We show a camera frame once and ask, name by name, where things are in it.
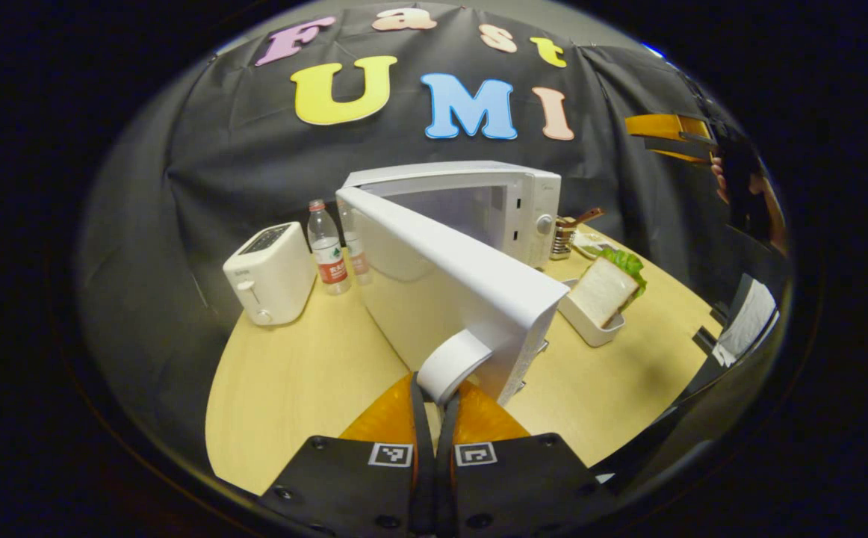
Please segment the sandwich with lettuce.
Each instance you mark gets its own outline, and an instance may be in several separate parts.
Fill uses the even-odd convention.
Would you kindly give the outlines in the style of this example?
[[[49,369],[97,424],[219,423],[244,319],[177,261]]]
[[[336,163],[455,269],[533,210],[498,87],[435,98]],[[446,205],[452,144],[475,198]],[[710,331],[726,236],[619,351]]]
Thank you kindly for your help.
[[[638,256],[623,250],[598,251],[568,297],[596,327],[605,328],[645,293],[647,282],[640,273],[644,266]]]

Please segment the person's white clothing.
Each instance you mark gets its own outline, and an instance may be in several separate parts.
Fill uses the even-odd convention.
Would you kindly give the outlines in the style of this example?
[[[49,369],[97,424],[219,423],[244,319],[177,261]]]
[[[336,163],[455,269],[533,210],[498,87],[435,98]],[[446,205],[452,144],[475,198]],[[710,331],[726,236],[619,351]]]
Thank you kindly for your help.
[[[727,323],[711,356],[723,368],[730,368],[751,350],[775,322],[778,307],[771,291],[747,273],[742,275],[734,300],[728,310]]]

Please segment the white microwave oven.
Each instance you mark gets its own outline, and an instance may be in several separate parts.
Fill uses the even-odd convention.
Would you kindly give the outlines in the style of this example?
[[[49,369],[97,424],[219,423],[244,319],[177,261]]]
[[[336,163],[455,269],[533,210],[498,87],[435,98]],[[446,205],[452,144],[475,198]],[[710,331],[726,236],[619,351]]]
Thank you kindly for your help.
[[[568,293],[543,272],[560,191],[556,173],[493,161],[360,170],[336,191],[363,303],[432,401],[468,376],[500,405],[519,391]]]

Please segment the black backdrop cloth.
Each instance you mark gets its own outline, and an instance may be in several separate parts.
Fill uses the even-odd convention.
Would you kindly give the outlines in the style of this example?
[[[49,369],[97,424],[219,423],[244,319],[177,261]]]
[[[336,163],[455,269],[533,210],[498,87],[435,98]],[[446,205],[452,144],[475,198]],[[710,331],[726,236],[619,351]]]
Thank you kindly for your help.
[[[314,0],[185,69],[97,175],[76,255],[83,331],[120,405],[201,436],[241,307],[222,264],[304,221],[353,170],[489,159],[553,171],[561,208],[707,302],[788,263],[728,228],[707,170],[659,156],[621,113],[687,112],[682,75],[617,28],[551,0]]]

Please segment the clear water bottle red label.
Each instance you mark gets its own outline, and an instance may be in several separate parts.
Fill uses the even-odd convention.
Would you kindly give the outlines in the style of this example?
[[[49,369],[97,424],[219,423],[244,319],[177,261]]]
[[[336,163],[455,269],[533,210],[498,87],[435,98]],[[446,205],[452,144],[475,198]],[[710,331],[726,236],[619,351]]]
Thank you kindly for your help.
[[[308,241],[319,278],[328,295],[342,295],[350,289],[351,282],[343,259],[341,233],[322,199],[310,201],[309,211]]]
[[[353,218],[352,209],[341,198],[338,198],[338,211],[341,217],[342,232],[345,244],[348,249],[348,255],[353,267],[358,284],[361,286],[370,285],[372,283],[371,268],[367,262],[365,248],[363,247],[362,238],[358,228],[356,228],[355,218]]]

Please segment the white divided dish with grains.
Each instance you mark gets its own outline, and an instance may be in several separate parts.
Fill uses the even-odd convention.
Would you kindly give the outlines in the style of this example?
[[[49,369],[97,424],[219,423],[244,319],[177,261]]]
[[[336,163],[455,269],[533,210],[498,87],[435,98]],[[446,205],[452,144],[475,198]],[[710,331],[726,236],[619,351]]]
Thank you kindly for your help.
[[[595,259],[603,251],[619,250],[615,243],[608,241],[604,236],[594,234],[594,232],[574,232],[573,244],[571,245],[577,254],[584,258]]]

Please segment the brown wooden spoon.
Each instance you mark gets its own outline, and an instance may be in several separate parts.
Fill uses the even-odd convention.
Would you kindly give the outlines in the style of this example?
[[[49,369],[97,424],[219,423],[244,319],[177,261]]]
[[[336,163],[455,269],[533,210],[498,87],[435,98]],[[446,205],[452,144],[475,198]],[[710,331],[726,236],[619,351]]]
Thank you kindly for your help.
[[[585,211],[578,217],[558,217],[557,225],[563,229],[575,229],[578,225],[589,222],[592,219],[603,217],[606,214],[603,208],[595,207]]]

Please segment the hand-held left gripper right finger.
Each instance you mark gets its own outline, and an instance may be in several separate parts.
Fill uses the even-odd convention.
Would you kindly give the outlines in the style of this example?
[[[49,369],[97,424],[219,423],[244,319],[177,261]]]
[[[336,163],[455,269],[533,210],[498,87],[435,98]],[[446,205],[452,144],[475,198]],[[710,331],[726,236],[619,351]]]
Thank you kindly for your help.
[[[445,406],[436,467],[438,535],[569,535],[616,508],[557,433],[530,435],[478,385]]]

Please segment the white rectangular tray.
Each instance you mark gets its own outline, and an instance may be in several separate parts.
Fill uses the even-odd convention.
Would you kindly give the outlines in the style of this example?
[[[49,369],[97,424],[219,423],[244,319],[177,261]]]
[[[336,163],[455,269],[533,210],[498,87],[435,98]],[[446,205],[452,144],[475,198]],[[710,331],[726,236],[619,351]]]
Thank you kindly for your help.
[[[557,310],[582,340],[590,347],[601,347],[614,340],[626,324],[623,314],[615,310],[608,319],[606,306],[600,297],[589,291],[574,290],[580,284],[579,279],[563,280],[562,283],[570,291],[560,300]]]

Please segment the white toaster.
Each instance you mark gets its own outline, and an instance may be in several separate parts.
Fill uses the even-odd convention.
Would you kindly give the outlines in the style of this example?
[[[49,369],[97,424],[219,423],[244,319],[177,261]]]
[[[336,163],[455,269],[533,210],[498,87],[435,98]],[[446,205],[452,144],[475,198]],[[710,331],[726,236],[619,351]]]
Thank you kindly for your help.
[[[223,263],[223,273],[256,326],[293,323],[317,276],[297,221],[261,229]]]

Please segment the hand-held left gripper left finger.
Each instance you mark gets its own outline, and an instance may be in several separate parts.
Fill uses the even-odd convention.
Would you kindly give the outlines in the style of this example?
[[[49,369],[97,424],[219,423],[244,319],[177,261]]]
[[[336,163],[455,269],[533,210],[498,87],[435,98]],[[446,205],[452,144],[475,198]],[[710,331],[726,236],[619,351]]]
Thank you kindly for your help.
[[[301,444],[259,504],[323,535],[423,535],[433,528],[434,449],[414,374],[338,437]]]

